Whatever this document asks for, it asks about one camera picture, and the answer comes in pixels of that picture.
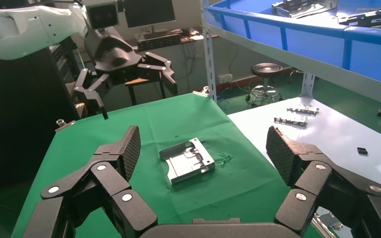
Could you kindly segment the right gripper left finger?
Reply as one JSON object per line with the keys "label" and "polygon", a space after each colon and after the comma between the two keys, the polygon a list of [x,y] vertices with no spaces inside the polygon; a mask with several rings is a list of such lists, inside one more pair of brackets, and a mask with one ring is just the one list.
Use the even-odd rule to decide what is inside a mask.
{"label": "right gripper left finger", "polygon": [[129,183],[140,148],[136,125],[120,141],[99,146],[85,166],[42,190],[23,236],[73,238],[97,209],[124,238],[137,238],[156,226],[157,215]]}

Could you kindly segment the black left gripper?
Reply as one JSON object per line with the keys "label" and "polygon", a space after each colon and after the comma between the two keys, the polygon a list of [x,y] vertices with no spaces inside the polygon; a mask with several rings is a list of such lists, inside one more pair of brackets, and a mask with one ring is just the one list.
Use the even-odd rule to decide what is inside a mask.
{"label": "black left gripper", "polygon": [[172,62],[151,52],[146,52],[143,57],[137,54],[114,27],[89,29],[84,36],[84,46],[96,72],[103,73],[97,78],[89,69],[83,68],[75,81],[75,95],[85,104],[90,116],[101,114],[104,119],[109,118],[102,100],[111,87],[108,73],[135,65],[139,78],[159,82],[162,91],[166,88],[172,95],[178,94]]}

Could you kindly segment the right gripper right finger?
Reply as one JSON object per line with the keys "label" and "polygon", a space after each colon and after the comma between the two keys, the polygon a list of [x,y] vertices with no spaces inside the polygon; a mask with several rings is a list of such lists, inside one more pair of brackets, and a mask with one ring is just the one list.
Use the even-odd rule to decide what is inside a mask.
{"label": "right gripper right finger", "polygon": [[290,191],[274,221],[302,237],[319,207],[355,238],[381,238],[381,184],[336,165],[315,145],[267,132],[266,151]]}

